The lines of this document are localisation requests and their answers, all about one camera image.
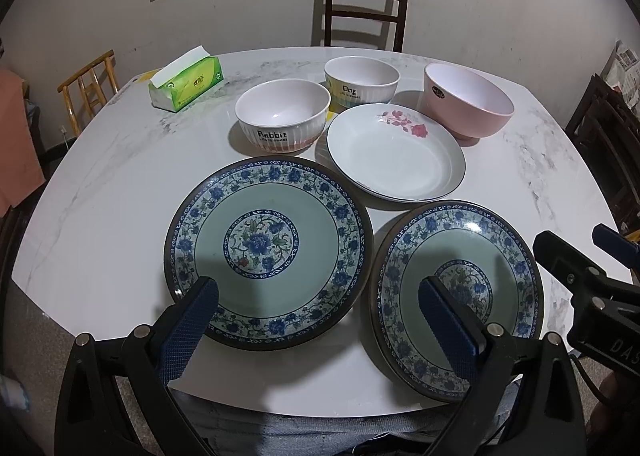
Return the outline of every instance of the plate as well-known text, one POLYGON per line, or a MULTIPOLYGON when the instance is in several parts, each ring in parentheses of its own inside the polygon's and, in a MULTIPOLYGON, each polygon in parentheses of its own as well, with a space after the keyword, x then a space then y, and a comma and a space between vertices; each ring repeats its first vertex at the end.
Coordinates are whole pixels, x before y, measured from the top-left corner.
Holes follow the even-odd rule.
POLYGON ((436 200, 465 176, 465 156, 449 131, 400 105, 371 103, 344 111, 329 126, 327 146, 347 178, 385 200, 436 200))
POLYGON ((302 344, 335 325, 366 284, 373 234, 346 180, 298 158, 260 157, 216 172, 167 233, 174 300, 200 275, 218 283, 207 334, 246 350, 302 344))
POLYGON ((378 345, 416 391, 458 402, 458 378, 418 306, 418 286, 437 275, 484 323, 538 338, 542 281, 526 243, 500 216, 464 201, 438 201, 406 214, 382 242, 370 276, 369 305, 378 345))

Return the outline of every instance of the screw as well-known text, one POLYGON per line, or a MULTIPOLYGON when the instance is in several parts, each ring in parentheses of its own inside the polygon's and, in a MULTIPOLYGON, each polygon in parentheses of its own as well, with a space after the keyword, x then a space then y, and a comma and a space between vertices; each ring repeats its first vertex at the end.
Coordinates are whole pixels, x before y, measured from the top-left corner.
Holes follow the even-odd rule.
POLYGON ((554 346, 559 346, 562 344, 562 337, 558 335, 555 331, 552 331, 546 336, 546 340, 551 342, 554 346))
POLYGON ((502 337, 504 335, 504 328, 495 322, 489 324, 486 327, 487 332, 494 337, 502 337))
POLYGON ((146 324, 141 324, 140 326, 136 326, 136 329, 133 330, 133 336, 137 339, 143 339, 151 331, 151 328, 146 324))
POLYGON ((89 340, 91 340, 89 333, 80 333, 78 337, 76 337, 76 344, 78 346, 84 346, 89 342, 89 340))
POLYGON ((604 310, 604 301, 600 297, 591 298, 591 302, 598 310, 604 310))

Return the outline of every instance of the chair leg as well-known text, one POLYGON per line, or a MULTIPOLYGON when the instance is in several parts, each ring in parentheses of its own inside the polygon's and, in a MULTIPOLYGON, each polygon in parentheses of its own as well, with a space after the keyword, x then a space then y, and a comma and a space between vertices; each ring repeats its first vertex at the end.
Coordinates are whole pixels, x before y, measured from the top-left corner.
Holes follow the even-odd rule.
POLYGON ((404 44, 404 27, 406 25, 406 10, 409 0, 400 0, 398 5, 398 22, 396 23, 396 38, 394 39, 394 51, 402 53, 404 44))
POLYGON ((76 113, 74 113, 74 106, 71 104, 71 97, 69 96, 69 88, 65 86, 62 88, 62 96, 65 98, 66 105, 66 113, 69 117, 69 122, 71 123, 71 128, 74 130, 74 134, 76 137, 80 136, 82 132, 80 126, 78 125, 78 119, 76 118, 76 113))
POLYGON ((334 16, 334 0, 324 0, 324 45, 331 46, 331 22, 334 16))

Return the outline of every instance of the tissue box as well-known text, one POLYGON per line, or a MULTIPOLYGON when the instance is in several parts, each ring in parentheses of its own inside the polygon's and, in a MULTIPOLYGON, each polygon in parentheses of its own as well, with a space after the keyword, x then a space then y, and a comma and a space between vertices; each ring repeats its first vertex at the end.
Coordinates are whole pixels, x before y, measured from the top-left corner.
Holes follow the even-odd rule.
POLYGON ((212 57, 202 46, 198 46, 151 77, 151 104, 160 109, 178 112, 206 90, 220 86, 223 80, 218 58, 212 57))

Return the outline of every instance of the bowl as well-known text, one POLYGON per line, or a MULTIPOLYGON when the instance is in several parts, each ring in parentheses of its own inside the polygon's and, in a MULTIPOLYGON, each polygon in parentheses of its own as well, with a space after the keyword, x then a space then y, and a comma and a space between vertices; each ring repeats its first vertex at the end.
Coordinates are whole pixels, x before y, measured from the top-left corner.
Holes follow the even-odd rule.
POLYGON ((308 147, 322 134, 329 91, 311 80, 283 78, 252 87, 236 102, 247 139, 268 152, 308 147))
POLYGON ((400 80, 395 67, 369 57, 332 58, 324 75, 334 101, 347 108, 390 102, 400 80))
POLYGON ((439 62, 424 68, 426 114, 462 140, 491 136, 513 116, 513 102, 473 71, 439 62))

